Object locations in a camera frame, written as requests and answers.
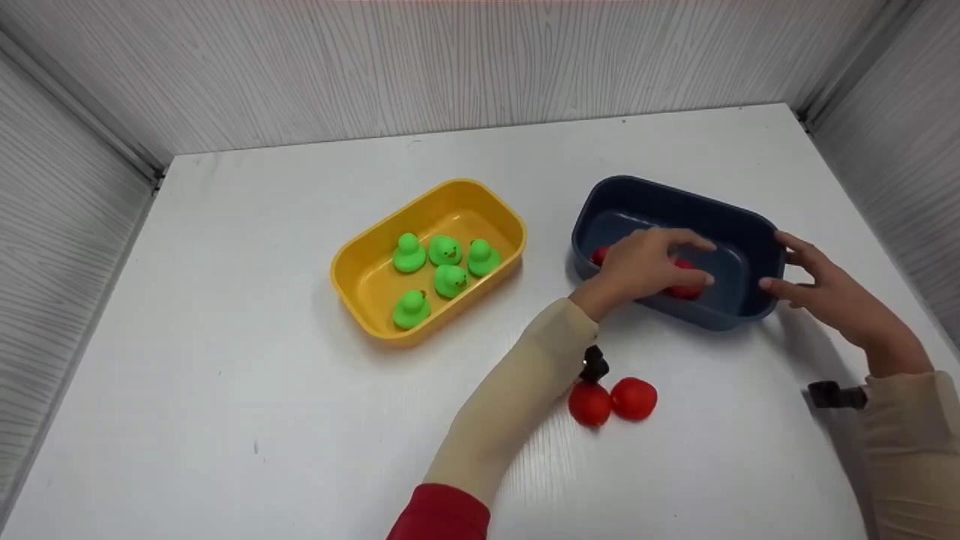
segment gray wood-grain wall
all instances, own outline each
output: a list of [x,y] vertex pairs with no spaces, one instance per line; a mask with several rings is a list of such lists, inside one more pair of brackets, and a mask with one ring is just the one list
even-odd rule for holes
[[960,343],[960,2],[926,0],[814,141]]
[[752,103],[798,106],[883,0],[0,0],[162,160]]
[[0,54],[3,515],[149,200],[119,158]]

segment yellow plastic container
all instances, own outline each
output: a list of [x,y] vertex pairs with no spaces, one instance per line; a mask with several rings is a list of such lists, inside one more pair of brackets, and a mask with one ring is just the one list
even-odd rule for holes
[[[412,274],[395,270],[393,252],[403,233],[416,234],[424,248],[434,234],[453,236],[464,247],[459,266],[465,270],[467,246],[474,238],[489,241],[502,262],[481,279],[470,275],[468,289],[447,300],[433,287],[436,266],[429,260]],[[473,180],[450,180],[347,242],[330,263],[330,280],[370,336],[394,347],[413,347],[510,277],[519,268],[526,244],[523,221],[492,191]],[[400,295],[410,289],[426,291],[432,311],[405,331],[394,324],[392,313]]]

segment navy blue tray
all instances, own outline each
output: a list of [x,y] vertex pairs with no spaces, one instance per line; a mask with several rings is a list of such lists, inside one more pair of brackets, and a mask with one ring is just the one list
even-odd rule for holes
[[613,176],[593,187],[573,227],[571,242],[577,274],[594,276],[594,250],[637,229],[683,227],[717,245],[711,253],[682,246],[680,258],[710,272],[716,283],[696,301],[657,294],[637,300],[712,331],[758,321],[774,310],[776,299],[760,290],[763,277],[783,277],[786,252],[774,239],[777,229],[765,217],[727,203],[633,176]]

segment left hand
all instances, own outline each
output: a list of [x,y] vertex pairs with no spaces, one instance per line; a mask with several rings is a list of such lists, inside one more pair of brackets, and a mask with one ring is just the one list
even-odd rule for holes
[[717,249],[713,242],[690,229],[647,229],[633,231],[607,251],[600,274],[621,300],[630,301],[657,294],[667,287],[705,287],[713,276],[703,270],[683,269],[674,264],[670,248],[688,244],[698,250]]
[[713,251],[713,242],[690,229],[647,229],[633,231],[607,251],[600,273],[584,282],[570,300],[594,321],[600,321],[613,307],[657,294],[675,285],[705,287],[713,276],[703,270],[683,269],[673,262],[670,248],[690,245]]

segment white tabletop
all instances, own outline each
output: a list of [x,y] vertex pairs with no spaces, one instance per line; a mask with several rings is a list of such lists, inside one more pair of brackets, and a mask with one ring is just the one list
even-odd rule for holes
[[[574,220],[593,184],[621,173],[815,242],[960,378],[784,105],[181,156],[4,540],[383,537],[460,404],[571,290]],[[520,275],[416,349],[376,349],[339,304],[330,260],[456,177],[526,221]],[[862,479],[837,451],[849,455],[853,413],[819,415],[801,395],[813,380],[866,375],[836,332],[779,309],[711,333],[630,306],[599,344],[606,381],[650,381],[657,410],[595,435],[559,408],[504,481],[492,539],[865,536]]]

